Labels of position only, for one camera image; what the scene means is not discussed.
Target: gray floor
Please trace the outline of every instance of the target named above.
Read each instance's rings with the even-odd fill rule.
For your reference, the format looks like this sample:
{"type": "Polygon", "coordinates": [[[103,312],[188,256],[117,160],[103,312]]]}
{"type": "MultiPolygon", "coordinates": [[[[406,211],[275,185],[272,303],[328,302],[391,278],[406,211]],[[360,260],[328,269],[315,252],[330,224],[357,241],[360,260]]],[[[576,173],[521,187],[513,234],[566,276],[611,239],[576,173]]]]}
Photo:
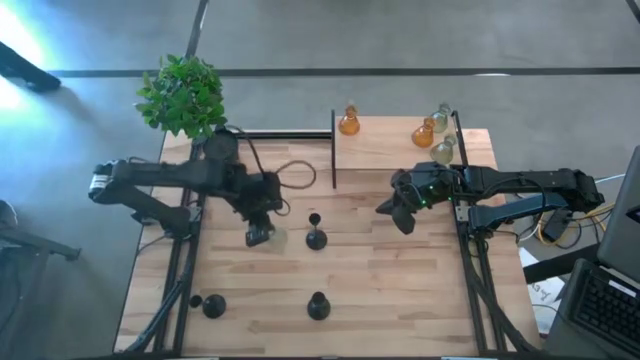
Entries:
{"type": "MultiPolygon", "coordinates": [[[[46,69],[157,66],[187,48],[197,0],[0,1],[0,41],[46,69]]],[[[197,51],[221,68],[640,65],[623,0],[212,1],[197,51]]],[[[140,234],[120,206],[87,198],[94,165],[156,159],[163,134],[135,113],[140,79],[63,79],[34,95],[0,78],[0,198],[22,225],[83,248],[53,259],[20,359],[111,350],[140,234]]],[[[504,170],[624,172],[640,143],[640,76],[223,79],[228,117],[250,129],[324,129],[363,114],[420,115],[446,100],[488,128],[504,170]]],[[[602,186],[613,200],[619,182],[602,186]]],[[[582,244],[591,241],[585,235],[582,244]]],[[[556,249],[527,244],[535,255],[556,249]]]]}

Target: keyboard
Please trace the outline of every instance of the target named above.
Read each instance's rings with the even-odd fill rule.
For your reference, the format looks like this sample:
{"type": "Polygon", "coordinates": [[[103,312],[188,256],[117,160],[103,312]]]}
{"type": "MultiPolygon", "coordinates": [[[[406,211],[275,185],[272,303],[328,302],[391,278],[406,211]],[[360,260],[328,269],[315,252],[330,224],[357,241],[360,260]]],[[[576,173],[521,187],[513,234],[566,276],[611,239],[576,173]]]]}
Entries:
{"type": "Polygon", "coordinates": [[[595,266],[584,270],[572,320],[640,357],[640,291],[595,266]]]}

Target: clear glass bottle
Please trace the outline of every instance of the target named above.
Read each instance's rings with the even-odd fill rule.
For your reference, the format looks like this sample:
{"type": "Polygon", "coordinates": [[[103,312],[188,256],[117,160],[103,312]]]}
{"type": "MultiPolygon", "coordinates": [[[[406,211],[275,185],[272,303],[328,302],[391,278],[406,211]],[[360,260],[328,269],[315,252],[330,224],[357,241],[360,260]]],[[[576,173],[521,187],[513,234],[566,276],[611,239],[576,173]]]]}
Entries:
{"type": "Polygon", "coordinates": [[[435,127],[435,121],[430,118],[424,118],[422,126],[417,128],[411,135],[413,143],[420,148],[428,148],[433,144],[433,128],[435,127]]]}
{"type": "Polygon", "coordinates": [[[447,130],[449,126],[449,116],[451,115],[451,107],[447,103],[442,103],[438,107],[438,111],[429,116],[435,121],[436,126],[433,128],[435,133],[441,133],[447,130]]]}
{"type": "Polygon", "coordinates": [[[338,129],[344,135],[355,135],[360,131],[360,123],[358,122],[358,109],[356,109],[353,102],[349,101],[347,108],[345,109],[345,115],[338,124],[338,129]]]}
{"type": "Polygon", "coordinates": [[[438,164],[447,165],[453,160],[454,146],[458,143],[455,134],[448,134],[444,141],[431,149],[431,158],[438,164]]]}

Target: potted plant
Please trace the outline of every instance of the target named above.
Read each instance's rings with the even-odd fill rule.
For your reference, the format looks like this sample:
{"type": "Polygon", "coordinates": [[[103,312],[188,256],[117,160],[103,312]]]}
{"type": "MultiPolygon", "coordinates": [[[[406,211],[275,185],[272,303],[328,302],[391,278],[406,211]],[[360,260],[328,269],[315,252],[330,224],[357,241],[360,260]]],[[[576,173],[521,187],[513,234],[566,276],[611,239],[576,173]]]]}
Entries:
{"type": "Polygon", "coordinates": [[[135,104],[152,128],[204,142],[216,126],[223,126],[222,83],[215,68],[197,57],[167,55],[160,58],[160,72],[151,79],[143,74],[144,87],[136,92],[146,102],[135,104]]]}

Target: robotic arm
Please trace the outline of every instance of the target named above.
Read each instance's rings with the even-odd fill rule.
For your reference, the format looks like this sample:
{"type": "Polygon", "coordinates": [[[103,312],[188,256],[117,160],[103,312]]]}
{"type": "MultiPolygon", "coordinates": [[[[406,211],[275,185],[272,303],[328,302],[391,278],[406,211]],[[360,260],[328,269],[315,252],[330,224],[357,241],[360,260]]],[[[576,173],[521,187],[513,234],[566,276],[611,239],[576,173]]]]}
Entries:
{"type": "Polygon", "coordinates": [[[136,186],[186,187],[223,198],[240,213],[249,222],[247,246],[269,240],[274,226],[267,212],[283,207],[278,175],[248,174],[246,166],[237,161],[238,144],[231,132],[218,131],[209,141],[207,147],[216,151],[208,153],[205,149],[204,159],[182,164],[116,160],[98,165],[93,172],[89,198],[98,204],[123,204],[135,210],[132,215],[135,220],[155,219],[174,237],[186,238],[191,235],[195,214],[185,207],[170,207],[136,186]]]}
{"type": "Polygon", "coordinates": [[[391,215],[405,234],[413,232],[412,214],[434,204],[456,198],[475,203],[498,193],[540,192],[503,206],[464,207],[463,221],[472,234],[491,235],[500,224],[540,212],[567,208],[589,212],[604,202],[591,176],[579,170],[500,172],[485,166],[453,166],[418,163],[409,171],[398,170],[391,178],[394,193],[376,212],[391,215]]]}

